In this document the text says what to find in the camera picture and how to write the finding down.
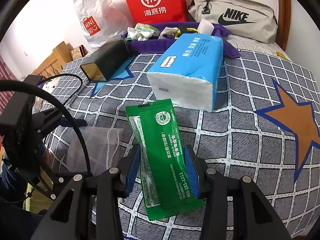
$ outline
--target metal bolt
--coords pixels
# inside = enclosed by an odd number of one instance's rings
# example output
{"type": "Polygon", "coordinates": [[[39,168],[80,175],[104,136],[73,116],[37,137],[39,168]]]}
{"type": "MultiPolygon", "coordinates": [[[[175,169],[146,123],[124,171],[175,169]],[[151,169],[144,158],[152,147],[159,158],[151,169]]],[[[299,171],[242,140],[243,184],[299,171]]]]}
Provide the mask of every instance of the metal bolt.
{"type": "Polygon", "coordinates": [[[251,182],[251,178],[249,176],[244,176],[242,178],[242,180],[245,182],[245,183],[250,183],[251,182]]]}
{"type": "Polygon", "coordinates": [[[216,173],[216,170],[214,168],[207,168],[207,173],[213,175],[216,173]]]}
{"type": "Polygon", "coordinates": [[[81,179],[82,179],[82,175],[81,174],[74,175],[74,177],[73,177],[74,181],[79,181],[81,179]]]}
{"type": "Polygon", "coordinates": [[[110,172],[111,174],[116,174],[118,171],[119,171],[119,169],[118,169],[117,167],[112,167],[112,168],[110,168],[110,170],[109,170],[109,172],[110,172]]]}

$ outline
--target purple towel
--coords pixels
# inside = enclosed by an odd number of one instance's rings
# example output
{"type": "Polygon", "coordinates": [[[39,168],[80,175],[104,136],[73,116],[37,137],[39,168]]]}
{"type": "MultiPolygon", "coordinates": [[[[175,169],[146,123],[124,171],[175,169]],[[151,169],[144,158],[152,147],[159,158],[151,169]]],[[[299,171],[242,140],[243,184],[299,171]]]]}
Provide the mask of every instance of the purple towel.
{"type": "MultiPolygon", "coordinates": [[[[164,30],[165,27],[178,27],[181,22],[170,22],[170,23],[155,23],[150,24],[151,26],[157,28],[160,32],[164,30]]],[[[197,22],[184,22],[187,28],[198,28],[199,23],[197,22]]],[[[229,30],[220,24],[214,24],[214,30],[211,35],[217,36],[223,39],[223,56],[228,58],[239,58],[240,52],[227,42],[223,37],[231,34],[229,30]]],[[[131,41],[128,43],[130,52],[134,54],[141,53],[164,53],[176,40],[175,39],[161,39],[161,40],[148,40],[148,41],[131,41]]]]}

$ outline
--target green wrapper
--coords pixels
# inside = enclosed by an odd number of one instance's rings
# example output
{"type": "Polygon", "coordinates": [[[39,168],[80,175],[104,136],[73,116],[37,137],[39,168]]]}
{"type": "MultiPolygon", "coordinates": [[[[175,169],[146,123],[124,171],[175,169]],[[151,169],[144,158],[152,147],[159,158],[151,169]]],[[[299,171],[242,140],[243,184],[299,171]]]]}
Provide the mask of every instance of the green wrapper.
{"type": "Polygon", "coordinates": [[[141,144],[140,175],[150,220],[202,207],[191,192],[183,145],[170,99],[127,106],[126,114],[141,144]]]}

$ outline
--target zipper pull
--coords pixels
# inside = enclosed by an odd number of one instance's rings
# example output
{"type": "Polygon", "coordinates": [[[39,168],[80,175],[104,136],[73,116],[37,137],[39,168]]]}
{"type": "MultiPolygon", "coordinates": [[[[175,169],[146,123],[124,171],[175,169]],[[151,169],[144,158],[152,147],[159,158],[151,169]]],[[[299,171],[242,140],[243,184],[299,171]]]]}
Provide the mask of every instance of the zipper pull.
{"type": "Polygon", "coordinates": [[[210,14],[209,1],[207,1],[207,4],[203,7],[201,14],[210,14]]]}

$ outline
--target wooden headboard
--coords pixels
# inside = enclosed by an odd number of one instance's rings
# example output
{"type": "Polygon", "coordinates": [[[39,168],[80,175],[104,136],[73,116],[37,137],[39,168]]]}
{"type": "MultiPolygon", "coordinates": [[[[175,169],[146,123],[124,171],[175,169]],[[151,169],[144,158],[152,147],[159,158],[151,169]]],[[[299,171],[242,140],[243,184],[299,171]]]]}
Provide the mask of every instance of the wooden headboard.
{"type": "Polygon", "coordinates": [[[63,41],[52,50],[49,57],[32,74],[42,75],[45,78],[58,75],[62,73],[63,66],[70,61],[72,61],[70,50],[63,41]]]}
{"type": "Polygon", "coordinates": [[[285,51],[287,47],[290,20],[291,20],[291,0],[278,0],[278,30],[276,35],[276,43],[285,51]]]}

